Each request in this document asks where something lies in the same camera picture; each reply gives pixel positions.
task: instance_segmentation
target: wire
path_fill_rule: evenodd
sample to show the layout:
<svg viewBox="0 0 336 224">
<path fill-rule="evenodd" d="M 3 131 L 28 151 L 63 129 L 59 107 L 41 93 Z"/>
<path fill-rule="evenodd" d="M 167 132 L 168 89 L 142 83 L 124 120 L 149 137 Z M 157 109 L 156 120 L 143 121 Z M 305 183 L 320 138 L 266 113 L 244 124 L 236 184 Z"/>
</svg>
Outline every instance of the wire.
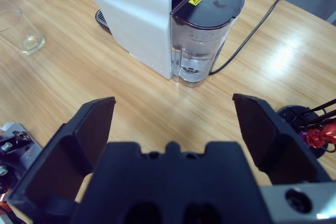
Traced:
<svg viewBox="0 0 336 224">
<path fill-rule="evenodd" d="M 270 9 L 268 10 L 268 12 L 266 13 L 266 15 L 262 18 L 262 20 L 259 22 L 259 24 L 252 30 L 252 32 L 247 36 L 247 38 L 243 41 L 243 43 L 238 47 L 238 49 L 233 53 L 233 55 L 223 64 L 221 65 L 218 69 L 216 69 L 215 71 L 211 71 L 209 73 L 209 75 L 213 75 L 216 74 L 218 72 L 220 72 L 223 68 L 225 68 L 236 56 L 237 54 L 241 51 L 241 49 L 245 46 L 245 44 L 248 42 L 249 39 L 251 39 L 252 35 L 258 30 L 258 28 L 264 23 L 264 21 L 268 18 L 268 16 L 271 14 L 271 12 L 273 11 L 274 7 L 277 5 L 277 3 L 280 0 L 276 0 L 272 6 L 270 7 Z"/>
<path fill-rule="evenodd" d="M 14 224 L 27 224 L 23 220 L 21 220 L 19 217 L 17 217 L 13 212 L 7 211 L 5 208 L 1 206 L 0 206 L 0 210 L 4 212 Z"/>
</svg>

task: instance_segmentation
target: red wrapped candy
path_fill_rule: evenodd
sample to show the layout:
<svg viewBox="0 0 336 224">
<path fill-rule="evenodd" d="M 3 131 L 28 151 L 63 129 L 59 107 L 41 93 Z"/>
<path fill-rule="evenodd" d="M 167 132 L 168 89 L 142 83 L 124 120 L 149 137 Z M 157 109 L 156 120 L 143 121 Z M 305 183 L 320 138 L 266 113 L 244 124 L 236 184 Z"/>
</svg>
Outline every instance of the red wrapped candy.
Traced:
<svg viewBox="0 0 336 224">
<path fill-rule="evenodd" d="M 307 131 L 307 143 L 314 148 L 321 148 L 326 141 L 320 137 L 321 130 L 318 128 L 309 129 Z"/>
<path fill-rule="evenodd" d="M 336 144 L 336 121 L 326 124 L 320 132 L 320 137 L 330 144 Z"/>
<path fill-rule="evenodd" d="M 323 128 L 313 128 L 307 131 L 307 143 L 314 148 L 324 144 L 336 144 L 336 121 L 326 124 Z"/>
</svg>

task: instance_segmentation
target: clear glass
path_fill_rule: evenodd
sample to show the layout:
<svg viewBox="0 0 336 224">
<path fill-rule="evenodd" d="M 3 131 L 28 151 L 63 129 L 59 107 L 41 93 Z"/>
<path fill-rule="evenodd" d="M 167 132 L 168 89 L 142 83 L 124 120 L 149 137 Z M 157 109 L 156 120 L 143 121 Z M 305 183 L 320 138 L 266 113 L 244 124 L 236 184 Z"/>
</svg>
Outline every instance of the clear glass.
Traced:
<svg viewBox="0 0 336 224">
<path fill-rule="evenodd" d="M 27 55 L 36 53 L 46 43 L 41 32 L 16 7 L 0 12 L 0 36 Z"/>
</svg>

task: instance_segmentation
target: wooden table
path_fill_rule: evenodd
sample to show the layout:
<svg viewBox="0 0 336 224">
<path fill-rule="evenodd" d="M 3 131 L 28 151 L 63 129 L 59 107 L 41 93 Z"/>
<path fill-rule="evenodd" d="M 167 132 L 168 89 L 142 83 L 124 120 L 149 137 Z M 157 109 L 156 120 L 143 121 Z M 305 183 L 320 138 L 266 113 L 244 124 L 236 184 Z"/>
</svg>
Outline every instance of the wooden table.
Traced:
<svg viewBox="0 0 336 224">
<path fill-rule="evenodd" d="M 245 0 L 217 60 L 236 50 L 275 0 Z M 238 141 L 260 185 L 267 176 L 242 140 L 233 93 L 314 107 L 336 97 L 336 27 L 281 1 L 234 61 L 197 88 L 166 80 L 132 58 L 94 19 L 93 0 L 0 0 L 20 7 L 47 38 L 26 56 L 0 40 L 0 123 L 22 123 L 45 145 L 90 100 L 115 96 L 110 141 L 164 151 L 170 141 L 202 152 L 213 140 Z M 336 178 L 336 154 L 319 159 Z"/>
</svg>

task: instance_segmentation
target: white coffee machine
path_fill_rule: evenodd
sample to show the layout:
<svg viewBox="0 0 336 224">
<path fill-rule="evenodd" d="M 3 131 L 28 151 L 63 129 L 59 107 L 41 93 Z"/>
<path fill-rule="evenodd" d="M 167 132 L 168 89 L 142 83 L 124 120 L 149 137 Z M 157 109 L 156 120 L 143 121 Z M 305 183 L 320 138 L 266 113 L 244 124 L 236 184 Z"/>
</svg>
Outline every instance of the white coffee machine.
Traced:
<svg viewBox="0 0 336 224">
<path fill-rule="evenodd" d="M 244 0 L 95 0 L 116 42 L 167 79 L 202 81 Z"/>
</svg>

